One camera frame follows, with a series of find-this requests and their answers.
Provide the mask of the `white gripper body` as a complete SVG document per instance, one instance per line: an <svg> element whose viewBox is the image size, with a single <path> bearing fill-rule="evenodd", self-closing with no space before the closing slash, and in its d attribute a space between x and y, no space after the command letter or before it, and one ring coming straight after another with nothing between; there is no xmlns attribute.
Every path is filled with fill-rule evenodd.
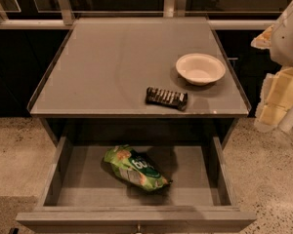
<svg viewBox="0 0 293 234"><path fill-rule="evenodd" d="M270 54L272 61L293 67L293 0L273 25Z"/></svg>

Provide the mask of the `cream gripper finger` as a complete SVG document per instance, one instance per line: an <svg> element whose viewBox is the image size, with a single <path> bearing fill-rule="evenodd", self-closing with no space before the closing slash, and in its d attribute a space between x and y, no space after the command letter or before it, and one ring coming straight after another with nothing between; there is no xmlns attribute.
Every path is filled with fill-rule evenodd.
<svg viewBox="0 0 293 234"><path fill-rule="evenodd" d="M269 49L271 47L272 30L273 26L271 25L252 40L251 46L261 50Z"/></svg>
<svg viewBox="0 0 293 234"><path fill-rule="evenodd" d="M282 67L264 79L255 113L255 128L263 133L293 128L293 67Z"/></svg>

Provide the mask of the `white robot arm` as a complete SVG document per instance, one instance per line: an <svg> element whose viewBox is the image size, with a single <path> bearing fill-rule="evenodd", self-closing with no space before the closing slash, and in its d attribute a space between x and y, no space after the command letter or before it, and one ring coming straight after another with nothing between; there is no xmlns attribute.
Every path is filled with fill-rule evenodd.
<svg viewBox="0 0 293 234"><path fill-rule="evenodd" d="M260 132L293 128L293 0L277 21L254 38L251 46L270 51L281 69L263 81L254 126Z"/></svg>

